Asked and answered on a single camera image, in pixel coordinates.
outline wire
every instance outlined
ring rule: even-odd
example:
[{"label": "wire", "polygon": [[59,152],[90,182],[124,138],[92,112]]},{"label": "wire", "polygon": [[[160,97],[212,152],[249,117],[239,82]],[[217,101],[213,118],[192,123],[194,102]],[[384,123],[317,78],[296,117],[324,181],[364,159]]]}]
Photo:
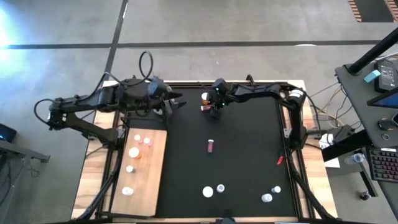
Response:
[{"label": "wire", "polygon": [[321,149],[321,147],[319,147],[319,146],[316,146],[316,145],[313,145],[313,144],[310,144],[310,143],[305,143],[307,146],[311,146],[311,147],[314,147],[314,148],[317,148],[317,149]]},{"label": "wire", "polygon": [[203,83],[199,82],[199,80],[198,80],[198,83],[199,83],[199,85],[202,86],[202,88],[207,89],[207,87]]},{"label": "wire", "polygon": [[95,112],[95,110],[93,110],[92,112],[90,112],[90,113],[88,113],[88,114],[82,116],[81,119],[85,119],[87,116],[89,116],[90,114],[92,114],[92,113],[94,113],[94,112]]},{"label": "wire", "polygon": [[324,110],[326,108],[326,113],[328,111],[328,107],[330,106],[330,103],[332,101],[332,99],[337,95],[337,93],[339,93],[341,90],[339,90],[339,86],[337,87],[337,89],[333,92],[332,96],[330,97],[329,101],[326,103],[326,105],[321,109]]},{"label": "wire", "polygon": [[22,170],[23,170],[23,168],[24,168],[24,161],[22,160],[22,158],[20,158],[20,163],[21,163],[21,168],[19,169],[17,175],[16,175],[15,177],[10,178],[9,181],[14,181],[14,180],[16,180],[17,177],[19,176],[19,174],[21,174],[21,172],[22,172]]},{"label": "wire", "polygon": [[377,59],[375,59],[375,61],[379,61],[379,60],[391,58],[391,57],[394,57],[394,56],[396,56],[396,55],[398,55],[398,52],[395,52],[395,53],[392,53],[392,54],[389,54],[389,55],[386,55],[386,56],[380,56],[380,57],[378,57]]},{"label": "wire", "polygon": [[[355,125],[355,124],[358,124],[359,123],[359,126],[358,127],[356,127],[356,128],[354,128],[353,126]],[[353,123],[352,125],[350,125],[354,130],[356,130],[356,129],[358,129],[359,127],[361,127],[362,126],[362,122],[361,121],[357,121],[357,122],[355,122],[355,123]]]},{"label": "wire", "polygon": [[[144,72],[142,71],[142,58],[144,57],[145,54],[147,54],[147,55],[149,56],[149,59],[150,59],[150,67],[149,67],[149,71],[148,71],[148,74],[147,74],[147,75],[145,75]],[[139,67],[139,72],[140,72],[141,75],[144,77],[144,79],[141,80],[141,81],[139,81],[139,82],[133,83],[133,84],[131,84],[130,86],[138,85],[138,84],[144,82],[145,80],[152,81],[152,80],[149,78],[149,75],[151,75],[152,69],[154,68],[154,58],[153,58],[152,54],[151,54],[148,50],[144,51],[144,52],[141,54],[141,56],[139,57],[139,64],[138,64],[138,67]]]},{"label": "wire", "polygon": [[100,80],[99,80],[99,82],[98,82],[98,84],[97,84],[97,86],[95,87],[95,89],[94,89],[93,92],[91,92],[89,95],[87,95],[87,96],[85,96],[85,97],[83,97],[83,98],[76,99],[77,102],[83,101],[83,100],[86,100],[86,99],[92,97],[92,96],[95,94],[95,91],[97,91],[97,89],[99,89],[99,88],[101,87],[101,85],[103,84],[106,75],[107,75],[107,73],[103,73],[103,74],[102,74],[102,77],[100,78]]},{"label": "wire", "polygon": [[325,90],[327,90],[327,89],[329,89],[329,88],[335,86],[337,83],[338,83],[338,82],[335,82],[334,84],[332,84],[332,85],[330,85],[330,86],[328,86],[328,87],[326,87],[326,88],[324,88],[324,89],[322,89],[322,90],[320,90],[320,91],[318,91],[318,92],[312,94],[311,97],[316,96],[316,95],[318,95],[319,93],[321,93],[321,92],[323,92],[323,91],[325,91]]},{"label": "wire", "polygon": [[87,155],[85,156],[85,159],[87,159],[87,157],[90,156],[92,153],[97,152],[98,150],[103,149],[103,148],[105,148],[104,145],[102,145],[101,147],[99,147],[99,148],[95,149],[94,151],[90,152],[89,154],[87,154]]},{"label": "wire", "polygon": [[337,123],[338,112],[344,107],[344,104],[346,103],[346,100],[347,100],[347,95],[346,95],[346,97],[344,97],[343,103],[341,104],[340,108],[338,108],[337,111],[336,111],[336,125],[338,125],[338,123]]},{"label": "wire", "polygon": [[[308,95],[307,95],[307,97],[308,97],[308,99],[311,101],[312,106],[315,108],[315,107],[316,107],[316,106],[315,106],[315,103],[313,103],[311,97],[308,96]],[[321,124],[319,123],[318,111],[317,111],[317,109],[314,109],[314,110],[315,110],[315,116],[316,116],[316,118],[317,118],[318,128],[321,129]]]},{"label": "wire", "polygon": [[41,122],[47,124],[47,122],[44,121],[44,120],[37,114],[37,106],[38,106],[41,102],[44,102],[44,101],[50,101],[50,102],[52,102],[52,103],[55,103],[55,101],[54,101],[54,100],[51,100],[51,99],[39,100],[38,102],[35,103],[35,106],[33,107],[33,113],[35,114],[36,118],[39,119],[39,121],[41,121]]},{"label": "wire", "polygon": [[4,197],[1,199],[1,201],[0,201],[0,207],[1,207],[1,205],[4,203],[4,201],[6,200],[6,198],[7,198],[7,196],[8,196],[8,193],[10,192],[10,190],[11,190],[11,165],[10,165],[10,162],[8,162],[8,179],[9,179],[9,184],[8,184],[8,189],[7,189],[7,192],[6,192],[6,194],[4,195]]},{"label": "wire", "polygon": [[117,81],[119,84],[122,85],[122,82],[121,82],[118,78],[116,78],[114,75],[112,75],[112,73],[110,73],[110,72],[104,72],[104,75],[109,75],[109,76],[112,77],[115,81]]},{"label": "wire", "polygon": [[346,110],[344,113],[342,113],[341,115],[339,115],[337,118],[342,117],[343,115],[345,115],[346,113],[348,113],[352,108],[353,108],[353,105],[351,105],[350,108],[348,108],[348,110]]}]

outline desk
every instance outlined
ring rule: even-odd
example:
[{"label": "desk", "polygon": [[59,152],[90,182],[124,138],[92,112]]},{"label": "desk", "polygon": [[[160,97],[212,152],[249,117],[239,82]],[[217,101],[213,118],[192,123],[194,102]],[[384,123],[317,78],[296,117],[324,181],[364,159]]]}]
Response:
[{"label": "desk", "polygon": [[[262,80],[257,81],[257,83],[261,82],[274,82],[273,80]],[[293,84],[297,87],[304,87],[304,82],[302,80],[289,80],[290,84]],[[107,82],[105,85],[112,85],[113,82]],[[308,102],[305,103],[303,108],[303,117],[305,120],[305,126],[308,129],[314,127],[312,112],[309,107]],[[94,123],[102,128],[110,128],[112,126],[114,119],[114,113],[96,113]],[[127,139],[127,143],[133,141],[132,138]],[[309,139],[308,142],[312,144],[316,144],[315,140]],[[97,149],[100,147],[98,141],[91,141],[88,145],[87,153]],[[333,201],[333,196],[331,194],[330,185],[328,181],[328,177],[326,174],[326,169],[322,160],[322,153],[318,149],[313,147],[306,146],[303,149],[303,158],[305,161],[305,167],[307,171],[308,182],[311,188],[311,191],[320,201],[320,203],[326,208],[326,210],[337,217],[336,208]],[[97,194],[100,189],[102,174],[104,170],[104,163],[106,158],[106,149],[102,149],[95,154],[92,154],[89,158],[86,159],[83,164],[82,174],[80,178],[80,183],[78,187],[78,191],[76,194],[75,204],[72,211],[72,218],[78,217],[85,208],[91,203],[92,199]],[[299,190],[300,201],[303,209],[304,217],[308,217],[308,210],[306,199],[303,195],[303,192]],[[107,204],[109,203],[109,192],[107,197],[104,200],[104,208],[107,208]],[[166,219],[156,219],[157,222],[213,222],[214,218],[166,218]],[[237,218],[237,222],[275,222],[275,221],[296,221],[296,217],[246,217],[246,218]],[[125,218],[115,218],[116,222],[145,222],[145,220],[133,220],[133,219],[125,219]]]}]

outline small bottle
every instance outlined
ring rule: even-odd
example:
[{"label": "small bottle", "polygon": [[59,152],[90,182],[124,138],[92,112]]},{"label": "small bottle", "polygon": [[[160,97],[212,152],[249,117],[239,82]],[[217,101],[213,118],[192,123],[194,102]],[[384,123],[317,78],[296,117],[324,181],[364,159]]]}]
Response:
[{"label": "small bottle", "polygon": [[353,165],[353,164],[358,164],[360,162],[363,162],[365,160],[365,155],[362,153],[357,153],[352,156],[347,156],[344,159],[344,162],[348,165]]}]

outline wooden edge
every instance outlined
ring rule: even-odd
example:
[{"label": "wooden edge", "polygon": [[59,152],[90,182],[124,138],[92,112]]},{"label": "wooden edge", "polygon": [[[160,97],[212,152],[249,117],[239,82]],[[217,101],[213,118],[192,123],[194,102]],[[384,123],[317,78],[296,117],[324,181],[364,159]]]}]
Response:
[{"label": "wooden edge", "polygon": [[[153,218],[150,220],[138,220],[134,218],[113,218],[113,222],[124,223],[215,223],[220,218]],[[237,223],[241,222],[297,222],[297,217],[238,217],[234,218]]]},{"label": "wooden edge", "polygon": [[[213,82],[214,80],[167,80],[165,81],[166,83],[196,83],[197,81],[199,82]],[[248,82],[246,80],[227,80],[227,82]],[[269,83],[269,82],[287,82],[291,85],[295,85],[297,87],[301,87],[305,90],[305,85],[303,80],[256,80],[258,83]],[[103,86],[109,86],[109,85],[115,85],[117,84],[116,81],[114,80],[109,80],[105,81]],[[304,114],[310,114],[310,117],[312,118],[312,112],[311,109],[309,108],[308,101],[306,100],[305,102],[305,108],[306,105],[308,106],[308,110],[303,110]],[[306,210],[307,209],[307,204],[305,200],[305,196],[303,195],[303,192],[301,188],[299,187],[299,195],[300,195],[300,201],[302,204],[302,209]],[[336,214],[336,208],[335,204],[333,201],[333,197],[331,197],[332,204],[328,205],[328,212],[330,212],[332,215]],[[166,218],[166,219],[152,219],[152,220],[136,220],[136,219],[130,219],[130,218],[115,218],[114,221],[116,222],[214,222],[216,218]],[[296,222],[297,218],[296,217],[252,217],[252,218],[236,218],[237,222]]]},{"label": "wooden edge", "polygon": [[[139,144],[134,139],[134,136],[137,134],[141,138],[149,138],[152,141],[152,145]],[[111,210],[113,213],[146,217],[155,215],[166,138],[167,131],[164,130],[130,128],[116,184],[116,192]],[[140,150],[140,159],[130,157],[129,149],[133,147]],[[128,173],[126,171],[127,166],[133,166],[136,171]],[[123,195],[123,187],[132,188],[134,191],[133,195]]]}]

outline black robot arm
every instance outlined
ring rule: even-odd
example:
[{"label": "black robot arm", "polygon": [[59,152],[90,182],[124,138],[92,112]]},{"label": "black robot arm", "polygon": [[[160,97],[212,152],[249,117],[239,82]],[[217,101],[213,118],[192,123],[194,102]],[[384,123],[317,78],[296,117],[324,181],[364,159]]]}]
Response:
[{"label": "black robot arm", "polygon": [[243,103],[251,98],[272,97],[289,111],[291,132],[289,135],[290,148],[303,148],[307,140],[307,130],[303,126],[302,108],[307,93],[288,83],[273,83],[268,85],[228,84],[224,79],[217,79],[207,94],[210,115],[221,118],[220,109],[232,102]]},{"label": "black robot arm", "polygon": [[90,95],[75,95],[71,98],[56,98],[50,105],[48,121],[50,130],[72,128],[82,133],[86,138],[98,138],[101,143],[112,146],[117,145],[119,133],[117,129],[103,129],[76,116],[76,112],[96,110],[100,112],[162,110],[164,120],[170,118],[173,110],[183,106],[174,99],[182,96],[174,93],[163,80],[158,77],[151,78],[149,83],[143,80],[130,78],[119,81],[112,86],[101,87]]}]

